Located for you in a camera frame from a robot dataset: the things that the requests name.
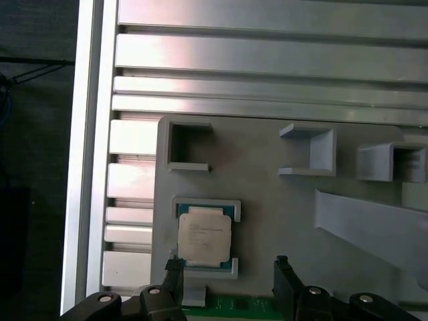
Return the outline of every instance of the gray plastic bracket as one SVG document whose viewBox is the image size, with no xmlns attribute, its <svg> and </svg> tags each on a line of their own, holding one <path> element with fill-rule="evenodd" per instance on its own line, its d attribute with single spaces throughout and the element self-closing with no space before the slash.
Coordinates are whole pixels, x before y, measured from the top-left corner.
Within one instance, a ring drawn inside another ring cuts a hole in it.
<svg viewBox="0 0 428 321">
<path fill-rule="evenodd" d="M 177 218 L 177 205 L 179 204 L 192 204 L 192 205 L 208 205 L 208 206 L 233 206 L 233 221 L 238 223 L 241 221 L 241 201 L 230 199 L 194 199 L 190 197 L 174 197 L 172 201 L 171 217 Z"/>
<path fill-rule="evenodd" d="M 428 213 L 316 191 L 316 222 L 414 275 L 428 290 Z"/>
<path fill-rule="evenodd" d="M 230 271 L 213 271 L 204 268 L 185 267 L 185 278 L 236 280 L 238 278 L 238 258 L 232 258 Z"/>
<path fill-rule="evenodd" d="M 358 148 L 358 179 L 425 183 L 427 145 L 412 142 L 364 144 Z"/>
<path fill-rule="evenodd" d="M 183 286 L 183 300 L 181 302 L 182 306 L 205 306 L 205 298 L 207 297 L 207 287 L 206 286 L 188 286 L 185 283 Z"/>
<path fill-rule="evenodd" d="M 165 164 L 170 170 L 181 171 L 204 171 L 209 172 L 209 164 L 188 162 L 183 151 L 186 151 L 189 142 L 186 136 L 198 135 L 201 133 L 211 133 L 213 128 L 208 121 L 194 120 L 192 122 L 177 122 L 168 120 L 168 133 L 166 135 L 167 161 Z"/>
<path fill-rule="evenodd" d="M 310 144 L 309 168 L 284 167 L 279 175 L 336 176 L 336 131 L 318 124 L 291 124 L 280 130 L 281 138 L 297 138 Z"/>
</svg>

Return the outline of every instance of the green circuit board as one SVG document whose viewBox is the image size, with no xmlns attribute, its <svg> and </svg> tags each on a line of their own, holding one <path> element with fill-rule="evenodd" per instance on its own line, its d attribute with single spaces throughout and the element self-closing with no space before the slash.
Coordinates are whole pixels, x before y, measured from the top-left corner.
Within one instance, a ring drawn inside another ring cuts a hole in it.
<svg viewBox="0 0 428 321">
<path fill-rule="evenodd" d="M 182 310 L 187 316 L 282 320 L 273 298 L 253 296 L 211 295 L 204 308 L 183 306 Z"/>
</svg>

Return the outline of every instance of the screw head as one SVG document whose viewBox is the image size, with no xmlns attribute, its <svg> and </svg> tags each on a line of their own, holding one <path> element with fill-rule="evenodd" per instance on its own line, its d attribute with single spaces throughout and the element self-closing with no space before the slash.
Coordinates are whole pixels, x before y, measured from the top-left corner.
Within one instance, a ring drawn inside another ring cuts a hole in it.
<svg viewBox="0 0 428 321">
<path fill-rule="evenodd" d="M 364 303 L 372 303 L 373 298 L 371 296 L 360 296 L 360 300 Z"/>
<path fill-rule="evenodd" d="M 111 299 L 112 299 L 111 296 L 102 296 L 102 297 L 98 298 L 98 301 L 100 301 L 100 302 L 108 302 Z"/>
<path fill-rule="evenodd" d="M 159 289 L 153 288 L 148 291 L 150 294 L 158 294 L 160 292 Z"/>
<path fill-rule="evenodd" d="M 309 288 L 309 292 L 311 293 L 311 294 L 321 294 L 321 290 L 320 289 L 318 289 L 318 288 Z"/>
</svg>

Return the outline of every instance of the gray plastic plate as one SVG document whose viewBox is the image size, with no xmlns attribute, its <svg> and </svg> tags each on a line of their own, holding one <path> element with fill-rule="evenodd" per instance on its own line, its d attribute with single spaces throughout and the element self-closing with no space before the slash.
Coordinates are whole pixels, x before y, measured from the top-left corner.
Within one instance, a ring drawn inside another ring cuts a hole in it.
<svg viewBox="0 0 428 321">
<path fill-rule="evenodd" d="M 197 123 L 210 130 L 201 130 L 194 126 Z M 280 168 L 310 165 L 307 139 L 280 138 L 280 130 L 293 123 L 335 129 L 335 177 L 278 175 Z M 182 127 L 173 139 L 171 128 L 175 124 Z M 395 126 L 226 117 L 163 118 L 156 152 L 151 282 L 162 281 L 169 253 L 177 246 L 178 219 L 171 215 L 173 197 L 231 199 L 242 203 L 241 222 L 232 227 L 231 248 L 231 255 L 239 258 L 239 277 L 200 280 L 210 290 L 270 296 L 275 257 L 287 255 L 305 284 L 323 286 L 339 298 L 374 292 L 396 300 L 399 271 L 315 229 L 314 196 L 319 189 L 399 204 L 400 183 L 357 180 L 356 153 L 361 144 L 401 139 L 403 135 Z M 172 159 L 174 163 L 187 162 L 190 167 L 171 168 Z M 211 171 L 198 164 L 208 164 Z"/>
</svg>

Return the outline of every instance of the angled plastic ramp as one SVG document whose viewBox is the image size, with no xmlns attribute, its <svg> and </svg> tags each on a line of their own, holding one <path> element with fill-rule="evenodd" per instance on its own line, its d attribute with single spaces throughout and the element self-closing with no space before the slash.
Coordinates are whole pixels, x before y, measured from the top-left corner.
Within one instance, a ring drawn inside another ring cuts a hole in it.
<svg viewBox="0 0 428 321">
<path fill-rule="evenodd" d="M 316 191 L 316 227 L 417 278 L 428 290 L 428 213 Z"/>
</svg>

